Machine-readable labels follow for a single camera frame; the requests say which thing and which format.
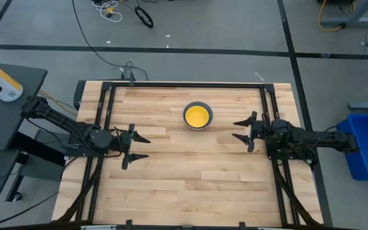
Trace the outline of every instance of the concrete floor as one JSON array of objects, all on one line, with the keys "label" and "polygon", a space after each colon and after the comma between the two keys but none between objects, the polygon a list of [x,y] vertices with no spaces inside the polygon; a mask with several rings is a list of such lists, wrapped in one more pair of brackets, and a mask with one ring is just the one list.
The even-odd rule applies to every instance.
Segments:
[{"label": "concrete floor", "polygon": [[[0,10],[5,2],[0,0]],[[119,24],[101,18],[88,0],[75,0],[75,4],[92,46],[288,52],[277,0],[158,0],[157,4],[141,3],[153,17],[153,29],[144,27],[122,4],[117,7],[123,14]],[[296,52],[368,55],[367,48],[361,45],[368,28],[348,27],[336,33],[322,33],[316,22],[320,8],[316,0],[284,0],[284,5]],[[348,6],[343,8],[348,13]],[[336,5],[327,4],[324,16],[341,15]],[[71,0],[13,0],[0,21],[0,44],[86,46],[77,27]],[[18,48],[0,49],[0,63],[48,69],[42,89],[67,103],[73,101],[78,80],[118,78],[121,73],[119,68],[103,63],[92,52]],[[260,82],[254,75],[257,72],[265,82],[290,82],[301,113],[288,56],[241,55],[237,52],[101,52],[100,55],[121,65],[133,61],[135,66],[147,71],[151,81]],[[368,60],[298,58],[298,66],[315,130],[324,130],[344,120],[351,112],[347,108],[348,102],[368,101]],[[144,79],[142,72],[136,71],[135,74],[138,79]],[[62,132],[48,123],[38,124]],[[37,131],[25,122],[20,130],[30,136]],[[319,157],[333,225],[368,229],[368,181],[353,180],[344,155],[340,153],[321,149]],[[0,219],[51,195],[59,183],[25,178],[19,188],[24,199],[16,203],[4,202],[8,185],[9,182],[0,200]],[[51,199],[0,227],[48,222],[53,207],[54,199]]]}]

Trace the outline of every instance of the wooden tabletop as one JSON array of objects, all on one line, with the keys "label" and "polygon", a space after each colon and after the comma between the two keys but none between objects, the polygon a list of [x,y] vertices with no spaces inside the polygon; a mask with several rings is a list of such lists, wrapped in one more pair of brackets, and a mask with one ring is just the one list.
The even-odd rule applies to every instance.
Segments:
[{"label": "wooden tabletop", "polygon": [[[101,85],[86,82],[77,121],[94,123]],[[300,126],[291,85],[274,86],[280,117]],[[202,131],[189,129],[183,121],[184,107],[194,101],[213,110],[211,125]],[[133,162],[126,171],[121,169],[122,158],[104,160],[94,223],[125,224],[131,219],[138,225],[281,226],[263,141],[256,141],[254,152],[247,153],[247,147],[231,136],[249,133],[249,128],[233,122],[248,118],[252,111],[262,113],[258,89],[116,88],[110,127],[127,129],[134,123],[151,144],[134,142],[132,152],[149,157]],[[52,219],[62,216],[79,194],[85,164],[85,158],[78,158],[63,173]],[[310,167],[301,160],[289,164],[296,196],[322,222]]]}]

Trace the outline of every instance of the yellow cable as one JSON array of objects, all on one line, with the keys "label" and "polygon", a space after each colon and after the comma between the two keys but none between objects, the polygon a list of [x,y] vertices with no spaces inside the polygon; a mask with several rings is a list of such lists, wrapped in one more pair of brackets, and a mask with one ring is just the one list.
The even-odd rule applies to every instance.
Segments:
[{"label": "yellow cable", "polygon": [[70,114],[73,114],[75,116],[77,116],[76,113],[72,112],[72,111],[69,111],[67,108],[63,107],[63,105],[61,105],[58,101],[56,101],[54,98],[52,98],[49,94],[47,94],[46,92],[40,90],[40,93],[43,95],[43,96],[46,96],[47,98],[51,99],[52,101],[54,101],[58,106],[60,106],[60,108],[62,108],[64,111],[66,112],[69,112]]},{"label": "yellow cable", "polygon": [[327,0],[324,0],[324,1],[323,1],[322,7],[320,8],[320,11],[319,11],[319,15],[318,15],[318,26],[319,26],[319,28],[320,28],[322,31],[324,31],[324,32],[334,32],[334,31],[338,31],[338,30],[342,29],[343,27],[342,27],[342,26],[339,26],[339,27],[334,28],[334,29],[323,29],[322,25],[320,24],[320,20],[321,20],[321,18],[322,18],[323,8],[325,7],[326,1],[327,1]]}]

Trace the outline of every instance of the bottle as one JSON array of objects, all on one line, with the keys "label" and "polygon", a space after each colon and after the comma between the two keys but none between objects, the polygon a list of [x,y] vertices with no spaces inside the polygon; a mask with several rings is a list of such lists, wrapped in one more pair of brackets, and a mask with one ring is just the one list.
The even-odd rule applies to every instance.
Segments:
[{"label": "bottle", "polygon": [[24,92],[24,88],[2,69],[0,69],[0,99],[4,102],[13,102]]}]

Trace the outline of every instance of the yellow bowl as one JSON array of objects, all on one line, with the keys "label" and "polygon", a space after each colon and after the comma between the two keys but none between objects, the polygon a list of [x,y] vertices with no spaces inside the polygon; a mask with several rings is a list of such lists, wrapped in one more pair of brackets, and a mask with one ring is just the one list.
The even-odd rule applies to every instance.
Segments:
[{"label": "yellow bowl", "polygon": [[190,107],[185,113],[185,120],[194,128],[201,128],[205,126],[210,118],[208,111],[201,106]]},{"label": "yellow bowl", "polygon": [[211,123],[212,117],[210,106],[203,102],[189,103],[183,113],[185,123],[194,130],[206,128]]}]

